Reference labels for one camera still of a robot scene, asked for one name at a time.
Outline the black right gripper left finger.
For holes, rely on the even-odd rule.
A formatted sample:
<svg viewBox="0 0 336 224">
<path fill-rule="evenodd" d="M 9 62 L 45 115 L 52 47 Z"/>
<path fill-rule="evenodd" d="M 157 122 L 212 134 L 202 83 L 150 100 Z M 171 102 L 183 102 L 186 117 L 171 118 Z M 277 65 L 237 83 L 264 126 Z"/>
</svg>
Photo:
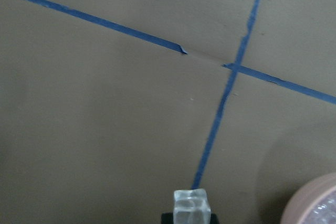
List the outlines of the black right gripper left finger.
<svg viewBox="0 0 336 224">
<path fill-rule="evenodd" d="M 173 224 L 173 213 L 172 212 L 164 212 L 161 214 L 161 224 Z"/>
</svg>

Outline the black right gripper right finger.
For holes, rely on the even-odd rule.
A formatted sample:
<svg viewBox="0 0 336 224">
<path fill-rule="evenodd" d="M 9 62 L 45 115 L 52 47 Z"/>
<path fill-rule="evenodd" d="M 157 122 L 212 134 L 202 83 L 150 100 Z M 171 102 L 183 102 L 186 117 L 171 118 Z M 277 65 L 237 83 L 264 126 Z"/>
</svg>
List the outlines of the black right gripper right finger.
<svg viewBox="0 0 336 224">
<path fill-rule="evenodd" d="M 216 214 L 211 214 L 210 224 L 219 224 L 219 219 Z"/>
</svg>

